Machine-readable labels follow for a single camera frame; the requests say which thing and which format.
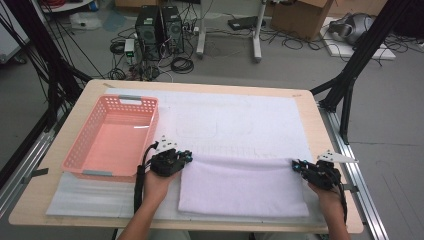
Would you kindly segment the person's left hand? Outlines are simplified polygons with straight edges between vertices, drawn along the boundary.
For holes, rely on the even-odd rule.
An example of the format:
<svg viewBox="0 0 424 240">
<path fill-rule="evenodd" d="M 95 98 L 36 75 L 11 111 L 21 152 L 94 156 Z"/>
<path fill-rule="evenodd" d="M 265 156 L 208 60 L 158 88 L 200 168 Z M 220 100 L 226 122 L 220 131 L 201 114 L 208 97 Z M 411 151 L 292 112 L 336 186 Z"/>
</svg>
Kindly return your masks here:
<svg viewBox="0 0 424 240">
<path fill-rule="evenodd" d="M 180 173 L 175 173 L 169 177 L 163 177 L 149 171 L 144 183 L 143 204 L 158 207 L 166 197 L 169 185 L 179 176 Z"/>
</svg>

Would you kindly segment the small white box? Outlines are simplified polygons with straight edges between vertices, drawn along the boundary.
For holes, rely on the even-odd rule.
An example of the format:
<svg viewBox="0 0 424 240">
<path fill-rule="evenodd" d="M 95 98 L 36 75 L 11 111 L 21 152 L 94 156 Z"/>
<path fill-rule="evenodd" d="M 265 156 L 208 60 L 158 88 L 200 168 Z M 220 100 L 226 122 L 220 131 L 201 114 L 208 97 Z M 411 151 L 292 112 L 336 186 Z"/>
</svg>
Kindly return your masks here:
<svg viewBox="0 0 424 240">
<path fill-rule="evenodd" d="M 127 63 L 133 65 L 135 61 L 135 41 L 133 39 L 125 40 L 124 53 Z"/>
</svg>

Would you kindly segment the pink plastic basket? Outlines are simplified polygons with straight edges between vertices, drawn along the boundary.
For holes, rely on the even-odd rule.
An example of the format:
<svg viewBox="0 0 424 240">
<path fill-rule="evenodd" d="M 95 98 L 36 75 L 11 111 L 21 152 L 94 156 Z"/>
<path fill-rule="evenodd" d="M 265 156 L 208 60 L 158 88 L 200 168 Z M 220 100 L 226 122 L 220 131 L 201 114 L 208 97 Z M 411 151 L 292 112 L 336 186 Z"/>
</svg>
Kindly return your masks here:
<svg viewBox="0 0 424 240">
<path fill-rule="evenodd" d="M 133 182 L 146 149 L 154 142 L 158 105 L 155 97 L 101 95 L 62 170 L 80 179 Z"/>
</svg>

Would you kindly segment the white metal stand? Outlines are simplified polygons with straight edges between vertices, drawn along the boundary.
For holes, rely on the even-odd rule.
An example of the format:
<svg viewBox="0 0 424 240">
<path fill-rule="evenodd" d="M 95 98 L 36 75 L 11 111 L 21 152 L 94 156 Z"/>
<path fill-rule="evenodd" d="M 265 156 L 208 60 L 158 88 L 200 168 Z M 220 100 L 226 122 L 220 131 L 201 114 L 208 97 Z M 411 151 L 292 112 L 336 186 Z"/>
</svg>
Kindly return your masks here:
<svg viewBox="0 0 424 240">
<path fill-rule="evenodd" d="M 199 18 L 199 31 L 197 37 L 196 54 L 202 59 L 205 51 L 206 35 L 207 30 L 205 26 L 205 17 L 210 11 L 211 7 L 217 0 L 200 0 L 200 18 Z M 262 29 L 262 21 L 264 20 L 265 10 L 267 6 L 267 0 L 258 0 L 259 8 L 256 15 L 256 21 L 254 25 L 250 27 L 250 36 L 253 46 L 253 59 L 256 63 L 260 63 L 262 60 L 262 51 L 260 43 L 260 33 Z"/>
</svg>

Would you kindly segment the white foam mat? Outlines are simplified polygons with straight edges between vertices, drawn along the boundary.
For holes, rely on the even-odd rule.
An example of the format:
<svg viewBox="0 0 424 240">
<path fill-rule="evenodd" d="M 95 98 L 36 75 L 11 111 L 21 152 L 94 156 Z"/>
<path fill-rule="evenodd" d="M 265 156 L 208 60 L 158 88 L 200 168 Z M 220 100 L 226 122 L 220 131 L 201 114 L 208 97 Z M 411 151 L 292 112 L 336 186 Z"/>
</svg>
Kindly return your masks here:
<svg viewBox="0 0 424 240">
<path fill-rule="evenodd" d="M 190 151 L 193 157 L 291 161 L 311 157 L 298 105 L 292 98 L 130 89 L 110 89 L 105 94 L 149 96 L 159 100 L 154 142 L 146 149 L 141 163 L 148 167 L 163 135 L 177 143 L 178 151 Z M 303 181 L 303 197 L 309 210 L 307 217 L 235 217 L 181 212 L 178 210 L 181 175 L 171 184 L 156 212 L 157 218 L 294 222 L 314 221 L 318 216 L 316 199 Z M 47 213 L 50 216 L 129 218 L 133 214 L 134 182 L 80 179 L 63 171 Z"/>
</svg>

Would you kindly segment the person's right hand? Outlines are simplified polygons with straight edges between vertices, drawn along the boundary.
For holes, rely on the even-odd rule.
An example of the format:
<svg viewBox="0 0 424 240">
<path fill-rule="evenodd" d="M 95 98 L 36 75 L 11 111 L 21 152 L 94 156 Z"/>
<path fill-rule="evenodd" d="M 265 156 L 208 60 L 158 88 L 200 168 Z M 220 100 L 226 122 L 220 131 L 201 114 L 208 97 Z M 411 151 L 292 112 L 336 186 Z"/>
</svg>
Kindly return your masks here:
<svg viewBox="0 0 424 240">
<path fill-rule="evenodd" d="M 317 194 L 320 209 L 324 217 L 344 218 L 343 206 L 338 190 L 324 190 L 311 183 L 309 183 L 308 186 Z"/>
</svg>

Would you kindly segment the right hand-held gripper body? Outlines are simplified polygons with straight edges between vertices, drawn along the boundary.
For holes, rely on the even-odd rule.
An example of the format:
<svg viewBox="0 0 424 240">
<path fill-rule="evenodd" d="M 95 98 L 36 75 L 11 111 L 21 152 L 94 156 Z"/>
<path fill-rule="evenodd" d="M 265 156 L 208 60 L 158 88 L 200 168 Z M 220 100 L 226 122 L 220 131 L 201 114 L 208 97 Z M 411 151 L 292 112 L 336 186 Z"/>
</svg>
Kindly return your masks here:
<svg viewBox="0 0 424 240">
<path fill-rule="evenodd" d="M 313 185 L 331 190 L 341 185 L 341 173 L 335 167 L 336 163 L 356 163 L 355 158 L 347 157 L 334 151 L 327 150 L 317 157 L 315 163 L 308 162 L 300 173 L 303 179 Z"/>
</svg>

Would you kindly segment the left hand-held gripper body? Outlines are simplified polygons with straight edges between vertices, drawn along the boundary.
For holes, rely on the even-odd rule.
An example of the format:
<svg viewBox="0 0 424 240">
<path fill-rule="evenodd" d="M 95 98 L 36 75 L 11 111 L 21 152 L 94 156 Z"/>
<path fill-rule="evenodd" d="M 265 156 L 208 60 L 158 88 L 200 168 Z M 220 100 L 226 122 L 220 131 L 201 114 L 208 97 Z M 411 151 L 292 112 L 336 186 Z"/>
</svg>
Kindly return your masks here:
<svg viewBox="0 0 424 240">
<path fill-rule="evenodd" d="M 163 177 L 169 177 L 182 170 L 185 162 L 182 157 L 177 156 L 176 147 L 176 142 L 163 135 L 150 159 L 150 170 Z"/>
</svg>

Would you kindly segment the white cabinet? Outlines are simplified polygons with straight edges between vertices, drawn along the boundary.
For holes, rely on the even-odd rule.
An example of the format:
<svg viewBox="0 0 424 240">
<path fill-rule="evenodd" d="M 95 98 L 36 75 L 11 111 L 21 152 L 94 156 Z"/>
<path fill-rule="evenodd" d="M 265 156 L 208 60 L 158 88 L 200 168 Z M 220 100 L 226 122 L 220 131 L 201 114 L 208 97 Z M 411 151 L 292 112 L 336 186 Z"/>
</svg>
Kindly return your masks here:
<svg viewBox="0 0 424 240">
<path fill-rule="evenodd" d="M 6 30 L 2 22 L 14 30 L 24 43 L 28 43 L 29 38 L 3 0 L 0 0 L 0 64 L 5 64 L 21 49 L 21 47 Z"/>
</svg>

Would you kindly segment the white foam board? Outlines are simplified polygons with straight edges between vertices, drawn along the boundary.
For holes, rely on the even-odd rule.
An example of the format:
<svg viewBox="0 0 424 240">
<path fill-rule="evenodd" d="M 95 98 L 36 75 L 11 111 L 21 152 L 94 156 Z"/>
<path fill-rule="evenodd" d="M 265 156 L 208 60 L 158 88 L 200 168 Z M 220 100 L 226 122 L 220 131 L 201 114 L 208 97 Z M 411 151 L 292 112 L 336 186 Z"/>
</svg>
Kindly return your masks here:
<svg viewBox="0 0 424 240">
<path fill-rule="evenodd" d="M 324 20 L 320 39 L 332 57 L 350 58 L 354 53 L 353 46 L 346 43 L 337 33 L 328 32 L 329 23 L 333 20 L 333 17 L 327 17 Z M 374 60 L 394 60 L 395 58 L 395 54 L 385 44 L 381 44 L 373 55 Z"/>
</svg>

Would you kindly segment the flat black device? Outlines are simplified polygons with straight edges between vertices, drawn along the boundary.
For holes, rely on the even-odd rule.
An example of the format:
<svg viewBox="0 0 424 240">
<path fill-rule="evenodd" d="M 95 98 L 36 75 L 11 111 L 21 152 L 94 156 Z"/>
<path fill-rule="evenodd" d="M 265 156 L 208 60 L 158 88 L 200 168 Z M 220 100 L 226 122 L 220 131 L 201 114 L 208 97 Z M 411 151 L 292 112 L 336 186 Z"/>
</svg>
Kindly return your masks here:
<svg viewBox="0 0 424 240">
<path fill-rule="evenodd" d="M 257 23 L 258 18 L 256 16 L 230 19 L 227 21 L 228 26 L 234 31 L 239 31 L 243 29 L 255 29 Z"/>
</svg>

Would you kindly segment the aluminium rail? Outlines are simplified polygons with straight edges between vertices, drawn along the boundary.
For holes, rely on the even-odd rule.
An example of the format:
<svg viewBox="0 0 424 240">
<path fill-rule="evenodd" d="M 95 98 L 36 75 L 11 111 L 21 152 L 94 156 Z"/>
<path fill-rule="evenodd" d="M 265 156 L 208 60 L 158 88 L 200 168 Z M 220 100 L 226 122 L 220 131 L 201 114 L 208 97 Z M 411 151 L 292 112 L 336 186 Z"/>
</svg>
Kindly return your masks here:
<svg viewBox="0 0 424 240">
<path fill-rule="evenodd" d="M 337 114 L 328 112 L 321 107 L 319 107 L 319 112 L 335 151 L 344 156 L 355 158 L 350 144 L 345 143 L 339 133 L 341 121 Z M 359 192 L 352 194 L 354 203 L 359 209 L 361 226 L 365 228 L 365 232 L 369 234 L 372 240 L 389 240 L 387 231 L 360 170 L 359 161 L 357 160 L 356 163 L 342 163 L 341 168 L 347 178 L 347 183 L 355 185 L 359 189 Z"/>
<path fill-rule="evenodd" d="M 55 136 L 54 131 L 43 131 L 30 144 L 30 148 L 24 151 L 21 162 L 0 189 L 0 219 L 11 209 L 11 205 L 19 199 L 23 189 L 29 184 L 22 184 L 21 179 L 38 169 Z"/>
</svg>

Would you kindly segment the black metal frame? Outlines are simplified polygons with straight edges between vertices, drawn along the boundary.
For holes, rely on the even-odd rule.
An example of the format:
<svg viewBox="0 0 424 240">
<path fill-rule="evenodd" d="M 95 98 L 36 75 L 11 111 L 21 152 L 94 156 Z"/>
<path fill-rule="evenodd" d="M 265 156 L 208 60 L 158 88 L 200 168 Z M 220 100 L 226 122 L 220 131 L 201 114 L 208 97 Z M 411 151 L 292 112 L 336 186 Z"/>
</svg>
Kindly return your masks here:
<svg viewBox="0 0 424 240">
<path fill-rule="evenodd" d="M 319 106 L 327 112 L 335 113 L 338 104 L 343 101 L 339 135 L 345 144 L 349 144 L 348 127 L 355 82 L 412 3 L 413 0 L 387 0 L 343 70 L 311 90 L 313 95 L 328 90 L 326 97 L 319 102 Z"/>
<path fill-rule="evenodd" d="M 45 127 L 51 129 L 58 122 L 60 107 L 66 103 L 75 104 L 81 95 L 83 88 L 77 80 L 88 83 L 92 77 L 65 60 L 40 20 L 31 0 L 0 0 L 0 7 L 4 6 L 17 20 L 38 54 L 36 57 L 14 29 L 11 21 L 0 14 L 0 24 L 27 54 L 39 80 L 48 86 L 48 91 L 45 92 L 48 108 L 43 119 Z"/>
</svg>

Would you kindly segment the black computer tower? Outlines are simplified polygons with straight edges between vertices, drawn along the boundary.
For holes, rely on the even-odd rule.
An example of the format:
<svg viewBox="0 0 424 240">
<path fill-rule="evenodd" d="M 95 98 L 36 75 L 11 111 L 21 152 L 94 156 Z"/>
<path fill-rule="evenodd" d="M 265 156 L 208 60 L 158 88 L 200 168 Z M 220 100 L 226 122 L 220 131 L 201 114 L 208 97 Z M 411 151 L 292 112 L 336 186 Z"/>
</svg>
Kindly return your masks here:
<svg viewBox="0 0 424 240">
<path fill-rule="evenodd" d="M 178 8 L 176 6 L 164 6 L 162 8 L 162 17 L 169 52 L 172 54 L 183 53 L 182 20 Z"/>
<path fill-rule="evenodd" d="M 160 8 L 157 5 L 143 5 L 135 23 L 135 30 L 143 58 L 158 61 L 160 44 L 164 40 Z"/>
</svg>

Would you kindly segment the clear plastic bag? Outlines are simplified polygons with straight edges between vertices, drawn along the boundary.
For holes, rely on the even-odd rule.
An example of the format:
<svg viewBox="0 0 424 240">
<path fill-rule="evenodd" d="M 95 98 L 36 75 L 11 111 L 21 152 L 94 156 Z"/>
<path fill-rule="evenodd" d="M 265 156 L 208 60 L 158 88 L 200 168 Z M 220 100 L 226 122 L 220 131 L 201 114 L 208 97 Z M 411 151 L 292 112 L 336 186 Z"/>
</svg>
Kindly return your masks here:
<svg viewBox="0 0 424 240">
<path fill-rule="evenodd" d="M 79 12 L 69 16 L 71 26 L 80 30 L 95 30 L 101 27 L 101 20 L 93 12 Z"/>
</svg>

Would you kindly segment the lavender printed towel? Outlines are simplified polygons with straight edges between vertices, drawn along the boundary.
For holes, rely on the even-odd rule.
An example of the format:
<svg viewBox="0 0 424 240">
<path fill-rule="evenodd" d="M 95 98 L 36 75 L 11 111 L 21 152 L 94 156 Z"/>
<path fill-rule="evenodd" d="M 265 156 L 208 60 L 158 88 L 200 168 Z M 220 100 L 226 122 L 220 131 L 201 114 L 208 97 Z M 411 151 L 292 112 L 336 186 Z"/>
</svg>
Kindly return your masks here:
<svg viewBox="0 0 424 240">
<path fill-rule="evenodd" d="M 182 170 L 178 210 L 215 216 L 307 217 L 290 159 L 196 155 Z"/>
</svg>

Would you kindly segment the round white table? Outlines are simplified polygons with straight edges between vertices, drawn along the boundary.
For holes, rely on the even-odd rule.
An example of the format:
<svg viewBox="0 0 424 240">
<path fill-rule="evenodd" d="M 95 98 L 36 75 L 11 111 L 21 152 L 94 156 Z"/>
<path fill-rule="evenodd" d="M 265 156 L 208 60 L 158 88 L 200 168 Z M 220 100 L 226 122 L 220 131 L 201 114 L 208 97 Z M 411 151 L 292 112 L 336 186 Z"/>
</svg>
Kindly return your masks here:
<svg viewBox="0 0 424 240">
<path fill-rule="evenodd" d="M 93 0 L 38 0 L 44 12 L 63 12 L 83 7 Z"/>
</svg>

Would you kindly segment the grey rounded device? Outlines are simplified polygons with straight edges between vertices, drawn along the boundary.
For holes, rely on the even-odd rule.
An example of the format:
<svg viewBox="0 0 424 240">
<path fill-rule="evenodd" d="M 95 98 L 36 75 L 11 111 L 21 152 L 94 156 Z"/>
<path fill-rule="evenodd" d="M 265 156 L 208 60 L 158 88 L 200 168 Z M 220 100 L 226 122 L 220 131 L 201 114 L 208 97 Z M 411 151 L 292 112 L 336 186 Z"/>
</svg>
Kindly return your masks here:
<svg viewBox="0 0 424 240">
<path fill-rule="evenodd" d="M 354 46 L 371 28 L 374 20 L 366 13 L 347 13 L 344 17 L 329 23 L 329 33 L 336 33 L 348 44 Z"/>
</svg>

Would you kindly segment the brown cardboard box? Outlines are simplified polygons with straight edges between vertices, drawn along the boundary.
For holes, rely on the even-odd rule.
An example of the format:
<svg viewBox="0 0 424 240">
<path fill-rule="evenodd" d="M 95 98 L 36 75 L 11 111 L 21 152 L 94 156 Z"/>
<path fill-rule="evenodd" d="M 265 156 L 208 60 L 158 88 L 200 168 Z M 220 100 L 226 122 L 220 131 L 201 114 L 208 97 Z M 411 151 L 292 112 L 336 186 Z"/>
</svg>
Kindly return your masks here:
<svg viewBox="0 0 424 240">
<path fill-rule="evenodd" d="M 334 0 L 284 0 L 274 5 L 270 26 L 312 41 L 320 32 Z"/>
</svg>

